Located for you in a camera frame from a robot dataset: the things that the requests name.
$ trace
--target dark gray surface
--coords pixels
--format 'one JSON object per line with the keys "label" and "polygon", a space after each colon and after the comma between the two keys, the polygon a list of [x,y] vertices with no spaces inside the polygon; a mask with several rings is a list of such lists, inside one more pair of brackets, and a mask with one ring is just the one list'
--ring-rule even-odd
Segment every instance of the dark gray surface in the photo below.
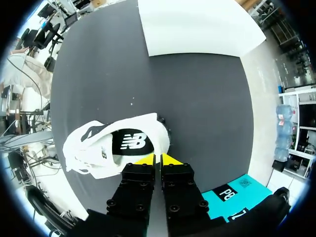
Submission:
{"label": "dark gray surface", "polygon": [[[136,0],[105,7],[71,27],[54,70],[51,111],[64,170],[62,147],[74,129],[157,112],[172,130],[169,154],[192,165],[202,192],[248,171],[253,114],[240,59],[195,53],[149,58]],[[65,174],[85,208],[106,212],[120,176]],[[164,236],[162,204],[156,187],[150,236]]]}

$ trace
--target nb logo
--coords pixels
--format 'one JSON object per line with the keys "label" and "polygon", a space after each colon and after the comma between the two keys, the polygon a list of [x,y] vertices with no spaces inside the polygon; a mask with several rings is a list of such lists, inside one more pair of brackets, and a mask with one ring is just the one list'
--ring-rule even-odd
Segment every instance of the nb logo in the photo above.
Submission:
{"label": "nb logo", "polygon": [[122,145],[120,147],[121,150],[129,149],[140,149],[146,145],[145,139],[147,135],[145,133],[134,133],[133,136],[131,134],[125,134],[123,138]]}

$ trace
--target white floor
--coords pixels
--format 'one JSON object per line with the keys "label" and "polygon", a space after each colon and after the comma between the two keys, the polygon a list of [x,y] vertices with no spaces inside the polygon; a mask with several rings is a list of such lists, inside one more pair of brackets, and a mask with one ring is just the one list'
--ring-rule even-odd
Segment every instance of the white floor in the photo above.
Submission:
{"label": "white floor", "polygon": [[266,186],[272,173],[277,137],[276,107],[280,103],[277,86],[281,85],[275,63],[281,52],[274,38],[241,58],[251,94],[254,118],[253,147],[248,174]]}
{"label": "white floor", "polygon": [[[275,109],[279,103],[277,86],[280,84],[274,61],[280,52],[274,39],[269,35],[267,36],[267,41],[241,58],[249,84],[254,116],[254,139],[248,174],[264,186],[268,184],[273,170],[271,166],[274,160],[277,135]],[[48,52],[42,50],[37,59],[44,63],[47,57]],[[28,111],[40,108],[40,96],[32,89],[26,90],[23,106],[23,109]],[[30,150],[35,153],[40,149],[41,146],[37,144],[30,146]],[[53,168],[59,167],[58,164],[53,165]],[[87,212],[71,189],[63,170],[61,169],[56,173],[57,171],[42,165],[34,168],[35,174],[38,175],[37,180],[41,182],[42,188],[48,192],[51,201],[60,209],[71,210],[74,216],[85,219]]]}

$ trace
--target white paper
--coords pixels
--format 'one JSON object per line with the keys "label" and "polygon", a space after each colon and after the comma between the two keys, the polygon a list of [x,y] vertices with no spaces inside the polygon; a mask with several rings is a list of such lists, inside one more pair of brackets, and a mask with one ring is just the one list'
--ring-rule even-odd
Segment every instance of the white paper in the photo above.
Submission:
{"label": "white paper", "polygon": [[265,35],[234,0],[138,0],[149,56],[215,53],[241,57]]}

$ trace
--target screw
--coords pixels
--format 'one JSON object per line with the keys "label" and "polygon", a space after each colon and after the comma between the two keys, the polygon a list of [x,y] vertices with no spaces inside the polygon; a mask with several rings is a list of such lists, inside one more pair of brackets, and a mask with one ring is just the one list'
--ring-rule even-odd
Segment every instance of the screw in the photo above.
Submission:
{"label": "screw", "polygon": [[113,199],[109,199],[109,200],[107,201],[108,207],[115,206],[116,204],[117,204],[117,203],[116,203]]}
{"label": "screw", "polygon": [[145,208],[144,208],[144,206],[142,204],[138,204],[136,206],[136,211],[143,211],[143,210],[145,210]]}
{"label": "screw", "polygon": [[169,207],[169,211],[171,211],[171,212],[177,212],[177,211],[179,211],[179,210],[180,210],[180,207],[177,206],[177,205],[171,205],[171,206]]}
{"label": "screw", "polygon": [[208,207],[208,202],[205,201],[205,200],[202,200],[202,201],[200,201],[200,202],[198,203],[198,205],[199,205],[200,207]]}
{"label": "screw", "polygon": [[122,185],[127,184],[127,180],[123,179],[123,180],[120,182],[120,184],[122,184]]}

